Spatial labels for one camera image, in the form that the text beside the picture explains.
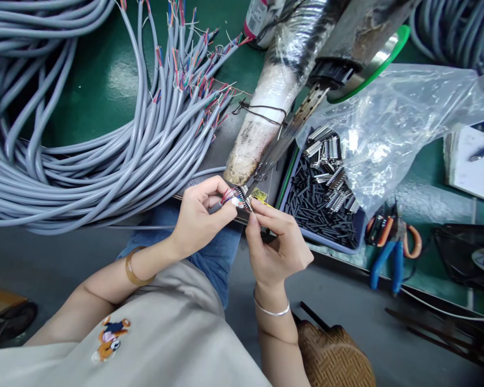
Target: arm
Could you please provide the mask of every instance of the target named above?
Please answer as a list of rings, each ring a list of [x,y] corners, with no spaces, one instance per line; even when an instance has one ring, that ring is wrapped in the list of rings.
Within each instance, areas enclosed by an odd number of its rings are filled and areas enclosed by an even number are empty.
[[[205,180],[184,192],[176,228],[169,238],[133,254],[131,265],[136,277],[145,281],[206,246],[236,215],[231,203],[212,215],[208,208],[228,185],[219,176]],[[94,273],[65,301],[61,309],[25,344],[37,346],[56,342],[78,342],[91,332],[115,306],[138,287],[128,279],[125,258]]]
[[[251,215],[246,236],[257,280],[255,300],[265,310],[279,313],[288,303],[285,278],[306,268],[314,257],[292,216],[257,200],[253,200],[252,205],[257,214]],[[264,244],[260,225],[271,229],[277,239],[269,245]],[[274,386],[309,386],[292,313],[276,317],[257,306],[255,309],[265,376]]]

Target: coiled gray cable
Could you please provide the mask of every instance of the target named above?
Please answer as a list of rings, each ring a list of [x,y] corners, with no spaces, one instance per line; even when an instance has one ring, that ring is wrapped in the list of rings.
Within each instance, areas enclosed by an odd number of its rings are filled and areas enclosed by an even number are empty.
[[[172,1],[162,58],[145,3],[146,15],[144,2],[138,3],[136,33],[125,2],[117,4],[138,70],[132,121],[94,140],[47,148],[41,136],[72,66],[77,37],[98,27],[115,2],[0,1],[0,227],[19,225],[55,235],[115,225],[163,203],[191,178],[224,169],[197,172],[234,94],[227,85],[213,91],[211,77],[240,43],[235,39],[204,61],[217,31],[193,42],[193,28],[186,37],[184,19],[178,17],[184,15],[184,3]],[[154,41],[151,81],[142,46],[145,17]],[[51,52],[58,56],[49,66]],[[35,76],[38,89],[10,121],[8,106]],[[19,136],[30,116],[34,128],[27,141]]]
[[[423,0],[409,24],[412,41],[433,61],[484,73],[484,0]]]

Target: gold bangle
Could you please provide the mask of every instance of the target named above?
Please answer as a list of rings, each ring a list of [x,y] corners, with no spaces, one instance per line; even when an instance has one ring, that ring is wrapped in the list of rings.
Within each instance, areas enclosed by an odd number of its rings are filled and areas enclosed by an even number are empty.
[[[149,278],[146,281],[142,281],[133,273],[133,267],[131,266],[131,259],[133,258],[133,254],[136,253],[138,250],[142,250],[144,248],[146,248],[146,246],[138,246],[132,252],[130,252],[129,255],[125,258],[125,273],[127,274],[129,281],[131,281],[131,283],[136,286],[149,285],[152,282],[152,280],[156,278],[156,274],[155,274],[154,277]]]

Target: gray floor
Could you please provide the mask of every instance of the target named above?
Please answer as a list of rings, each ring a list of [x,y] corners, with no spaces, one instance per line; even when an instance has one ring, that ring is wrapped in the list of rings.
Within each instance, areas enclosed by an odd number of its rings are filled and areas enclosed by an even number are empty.
[[[39,236],[20,228],[0,228],[0,288],[38,303],[35,324],[20,337],[20,344],[35,332],[65,301],[71,291],[98,268],[111,262],[130,233],[119,230],[74,231]],[[252,290],[254,278],[242,238],[231,271],[231,325],[249,353],[260,363]],[[306,302],[328,325],[342,325],[366,353],[378,386],[482,385],[484,371],[474,364],[408,333],[384,312],[404,309],[400,299],[373,292],[365,282],[313,264],[287,280],[293,310]]]

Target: hand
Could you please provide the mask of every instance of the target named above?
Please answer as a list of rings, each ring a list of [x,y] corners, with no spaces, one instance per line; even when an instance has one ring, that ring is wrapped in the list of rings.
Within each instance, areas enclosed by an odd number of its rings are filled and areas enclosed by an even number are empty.
[[[253,211],[246,227],[249,254],[254,276],[260,286],[272,288],[283,284],[285,278],[305,269],[314,256],[310,252],[296,220],[291,215],[253,199]],[[277,238],[264,244],[261,227],[268,227]]]
[[[176,228],[169,237],[181,259],[210,243],[237,216],[237,208],[229,201],[216,213],[208,213],[221,200],[215,194],[223,194],[227,189],[228,184],[214,176],[184,191]]]

